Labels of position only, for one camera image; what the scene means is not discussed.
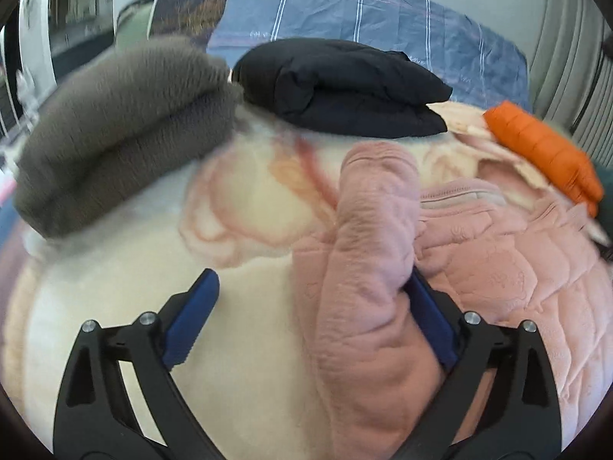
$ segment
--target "black folded jacket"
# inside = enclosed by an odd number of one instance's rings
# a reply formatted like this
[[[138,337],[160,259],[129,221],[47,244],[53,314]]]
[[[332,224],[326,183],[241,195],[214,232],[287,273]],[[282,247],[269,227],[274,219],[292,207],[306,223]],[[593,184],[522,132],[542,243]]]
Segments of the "black folded jacket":
[[[232,81],[248,102],[314,131],[401,138],[447,130],[425,104],[449,100],[452,88],[402,52],[339,39],[279,39],[248,51]]]

